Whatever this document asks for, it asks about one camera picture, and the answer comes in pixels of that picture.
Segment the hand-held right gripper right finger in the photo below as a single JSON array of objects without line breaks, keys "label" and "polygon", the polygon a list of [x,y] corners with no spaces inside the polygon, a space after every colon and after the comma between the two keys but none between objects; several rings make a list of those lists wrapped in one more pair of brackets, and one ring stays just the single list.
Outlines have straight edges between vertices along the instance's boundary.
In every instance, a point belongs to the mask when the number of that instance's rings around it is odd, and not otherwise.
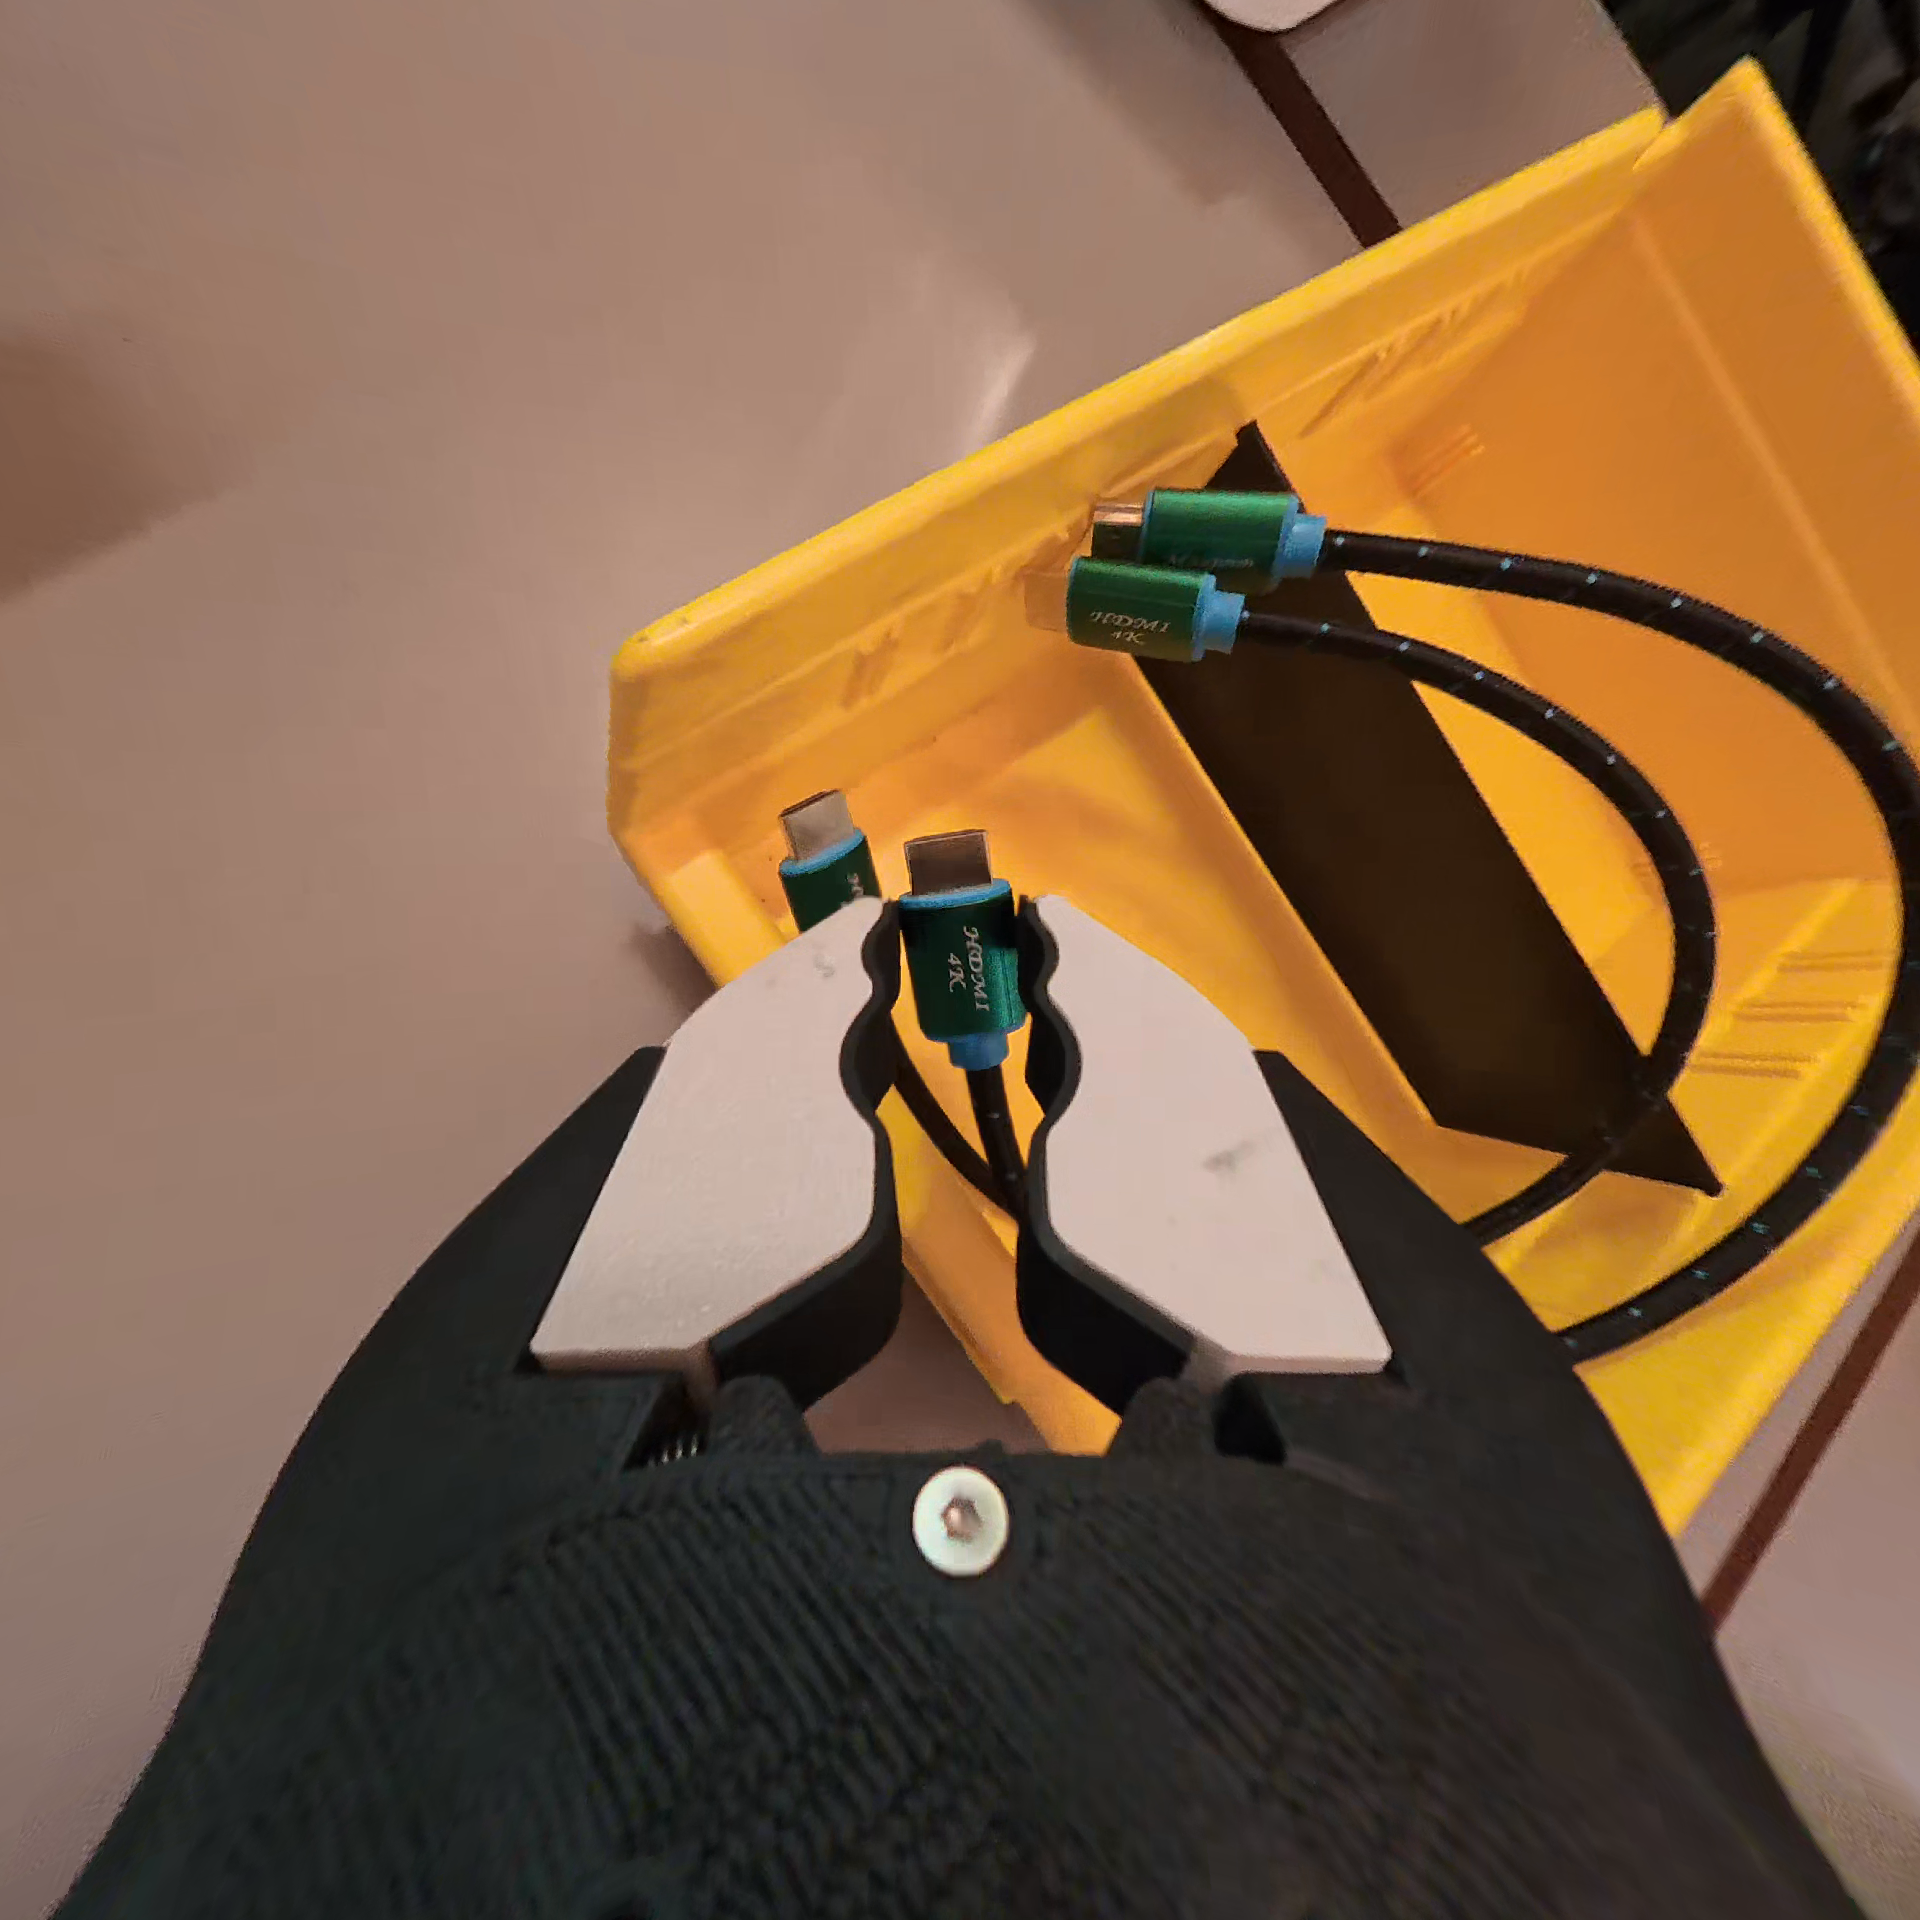
[{"label": "hand-held right gripper right finger", "polygon": [[1025,900],[1017,1314],[1122,1416],[1161,1381],[1381,1375],[1390,1342],[1254,1047],[1067,894]]}]

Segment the black bin divider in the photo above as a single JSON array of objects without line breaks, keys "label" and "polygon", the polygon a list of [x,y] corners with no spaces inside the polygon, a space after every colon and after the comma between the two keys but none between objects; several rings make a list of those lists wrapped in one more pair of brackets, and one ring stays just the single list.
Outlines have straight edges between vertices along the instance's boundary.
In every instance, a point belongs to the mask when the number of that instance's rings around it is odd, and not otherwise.
[{"label": "black bin divider", "polygon": [[1276,649],[1138,674],[1426,1116],[1572,1152],[1634,1042],[1422,691]]}]

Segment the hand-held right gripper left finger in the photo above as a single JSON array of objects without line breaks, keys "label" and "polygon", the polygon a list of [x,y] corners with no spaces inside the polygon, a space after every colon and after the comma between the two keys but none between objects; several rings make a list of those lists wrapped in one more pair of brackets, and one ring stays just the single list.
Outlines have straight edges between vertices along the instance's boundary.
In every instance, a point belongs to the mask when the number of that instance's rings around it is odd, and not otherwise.
[{"label": "hand-held right gripper left finger", "polygon": [[856,900],[722,985],[657,1056],[534,1330],[534,1361],[809,1410],[895,1336],[897,926]]}]

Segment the yellow plastic bin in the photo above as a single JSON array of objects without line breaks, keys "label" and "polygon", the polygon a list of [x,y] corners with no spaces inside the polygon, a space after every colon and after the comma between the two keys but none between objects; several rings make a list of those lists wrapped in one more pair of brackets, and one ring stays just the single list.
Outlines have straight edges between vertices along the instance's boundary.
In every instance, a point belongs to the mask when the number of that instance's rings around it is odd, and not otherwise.
[{"label": "yellow plastic bin", "polygon": [[[1025,625],[1098,494],[1202,483],[1256,424],[1357,529],[1604,566],[1751,613],[1917,753],[1917,364],[1757,65],[1642,110],[1165,353],[623,640],[608,832],[703,970],[780,946],[777,810],[844,786],[882,874],[983,827],[1288,1056],[1445,1214],[1533,1178],[1422,1109],[1136,664]],[[1717,1196],[1604,1178],[1493,1249],[1551,1324],[1655,1281],[1807,1150],[1868,1059],[1894,886],[1859,779],[1744,675],[1604,618],[1362,585],[1566,703],[1714,886],[1676,1109]]]}]

